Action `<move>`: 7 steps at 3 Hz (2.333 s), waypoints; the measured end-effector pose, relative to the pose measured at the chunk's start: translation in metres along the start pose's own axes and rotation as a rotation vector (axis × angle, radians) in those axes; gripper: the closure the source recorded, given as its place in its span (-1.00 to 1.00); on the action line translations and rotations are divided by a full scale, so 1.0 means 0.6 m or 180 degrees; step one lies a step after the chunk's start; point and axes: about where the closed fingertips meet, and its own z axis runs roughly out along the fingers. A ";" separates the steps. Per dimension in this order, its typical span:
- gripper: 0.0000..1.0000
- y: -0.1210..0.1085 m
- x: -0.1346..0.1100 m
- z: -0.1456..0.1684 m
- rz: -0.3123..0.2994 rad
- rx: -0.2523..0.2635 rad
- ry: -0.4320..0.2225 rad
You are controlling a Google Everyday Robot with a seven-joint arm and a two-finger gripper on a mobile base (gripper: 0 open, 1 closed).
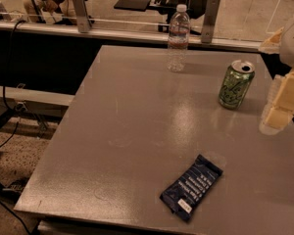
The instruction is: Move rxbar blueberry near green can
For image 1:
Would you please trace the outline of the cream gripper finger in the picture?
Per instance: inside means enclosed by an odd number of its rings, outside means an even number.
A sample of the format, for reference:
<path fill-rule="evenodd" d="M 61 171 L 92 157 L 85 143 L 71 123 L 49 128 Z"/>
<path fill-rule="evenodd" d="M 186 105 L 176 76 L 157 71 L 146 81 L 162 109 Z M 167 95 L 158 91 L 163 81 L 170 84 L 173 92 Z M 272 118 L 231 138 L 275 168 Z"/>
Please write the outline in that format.
<path fill-rule="evenodd" d="M 276 75 L 262 113 L 262 130 L 283 130 L 294 117 L 294 69 Z"/>
<path fill-rule="evenodd" d="M 259 51 L 265 54 L 278 54 L 281 43 L 283 27 L 277 30 L 271 37 L 266 39 L 259 47 Z"/>

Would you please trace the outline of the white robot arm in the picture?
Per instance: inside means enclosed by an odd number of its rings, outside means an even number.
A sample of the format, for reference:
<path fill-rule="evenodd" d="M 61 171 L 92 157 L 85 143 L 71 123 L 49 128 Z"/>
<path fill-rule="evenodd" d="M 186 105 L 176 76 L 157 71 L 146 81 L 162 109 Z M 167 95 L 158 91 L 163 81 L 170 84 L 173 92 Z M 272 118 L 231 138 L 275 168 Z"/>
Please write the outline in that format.
<path fill-rule="evenodd" d="M 274 77 L 261 116 L 260 131 L 274 135 L 294 117 L 294 14 L 283 28 L 260 45 L 259 51 L 278 54 L 280 61 L 291 68 L 288 74 Z"/>

